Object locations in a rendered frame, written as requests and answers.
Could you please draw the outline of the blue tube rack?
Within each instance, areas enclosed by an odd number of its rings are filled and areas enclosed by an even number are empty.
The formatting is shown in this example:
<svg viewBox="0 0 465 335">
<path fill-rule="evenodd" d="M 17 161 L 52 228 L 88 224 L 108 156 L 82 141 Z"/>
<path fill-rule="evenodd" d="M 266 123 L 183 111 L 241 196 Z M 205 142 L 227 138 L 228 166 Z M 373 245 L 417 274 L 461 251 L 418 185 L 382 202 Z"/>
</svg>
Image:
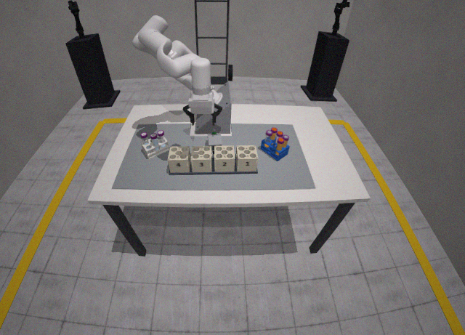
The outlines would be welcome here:
<svg viewBox="0 0 465 335">
<path fill-rule="evenodd" d="M 264 144 L 268 145 L 269 147 L 265 147 Z M 273 144 L 273 145 L 271 145 Z M 275 140 L 270 140 L 270 143 L 267 143 L 265 142 L 265 139 L 262 140 L 262 143 L 261 143 L 261 149 L 267 153 L 268 155 L 270 155 L 271 157 L 273 157 L 276 161 L 279 161 L 280 159 L 282 159 L 284 156 L 288 155 L 288 150 L 289 150 L 289 145 L 287 145 L 285 148 L 282 147 L 282 150 L 276 150 L 276 146 L 277 146 L 277 143 L 275 142 Z M 275 151 L 277 151 L 279 153 L 279 156 L 277 154 L 275 154 Z"/>
</svg>

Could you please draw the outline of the beige bucket adapter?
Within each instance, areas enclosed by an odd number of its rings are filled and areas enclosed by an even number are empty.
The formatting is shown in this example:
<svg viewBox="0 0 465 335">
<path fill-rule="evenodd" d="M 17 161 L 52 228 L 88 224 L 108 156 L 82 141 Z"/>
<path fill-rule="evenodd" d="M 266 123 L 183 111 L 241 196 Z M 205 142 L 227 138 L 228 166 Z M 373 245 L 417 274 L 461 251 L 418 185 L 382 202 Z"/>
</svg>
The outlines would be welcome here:
<svg viewBox="0 0 465 335">
<path fill-rule="evenodd" d="M 189 149 L 190 146 L 170 147 L 168 157 L 170 173 L 190 172 L 188 167 L 188 161 L 190 157 L 188 154 Z"/>
<path fill-rule="evenodd" d="M 256 171 L 258 155 L 255 145 L 236 146 L 237 171 Z"/>
<path fill-rule="evenodd" d="M 234 145 L 214 146 L 214 171 L 226 172 L 235 170 Z"/>
<path fill-rule="evenodd" d="M 191 166 L 193 172 L 212 172 L 211 146 L 192 146 Z"/>
</svg>

